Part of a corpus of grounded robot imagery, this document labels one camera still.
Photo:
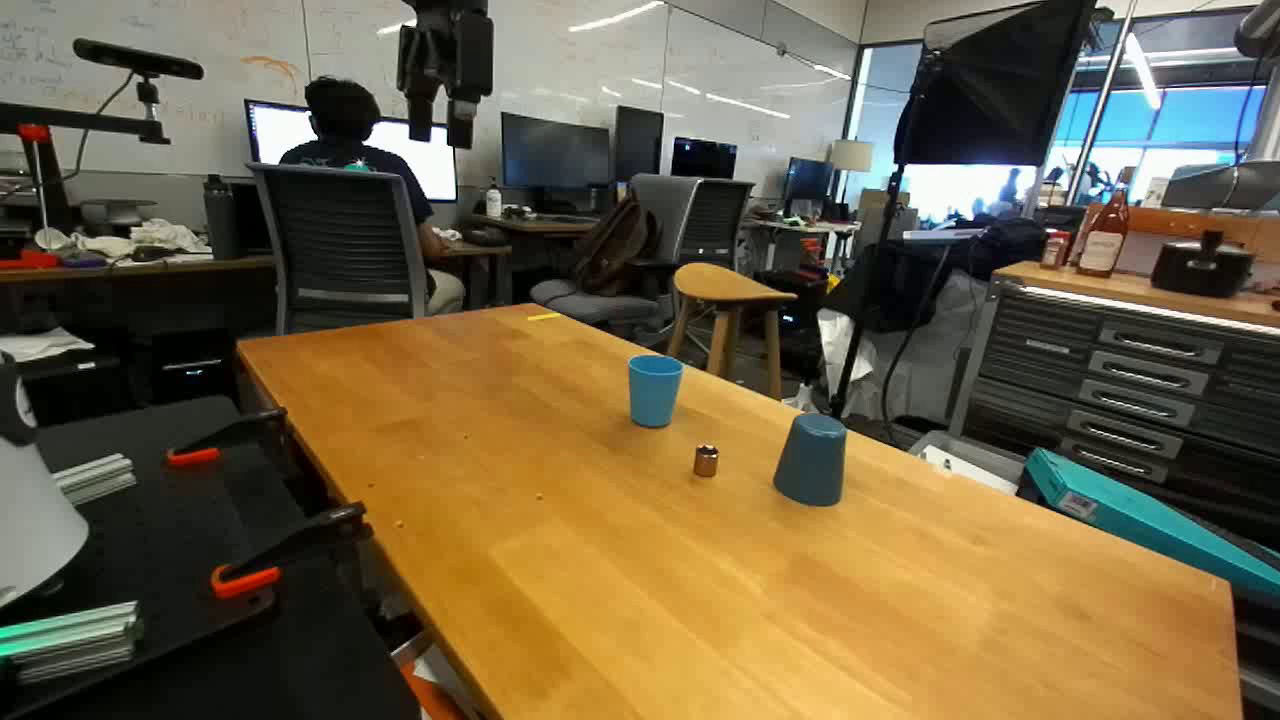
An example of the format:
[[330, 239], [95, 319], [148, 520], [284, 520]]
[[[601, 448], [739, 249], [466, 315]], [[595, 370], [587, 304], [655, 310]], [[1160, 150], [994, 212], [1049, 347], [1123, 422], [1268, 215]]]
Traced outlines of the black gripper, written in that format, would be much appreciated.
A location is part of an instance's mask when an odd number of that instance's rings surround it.
[[431, 138], [437, 93], [449, 93], [449, 142], [471, 148], [480, 95], [490, 93], [486, 0], [404, 0], [395, 82], [407, 98], [407, 135]]

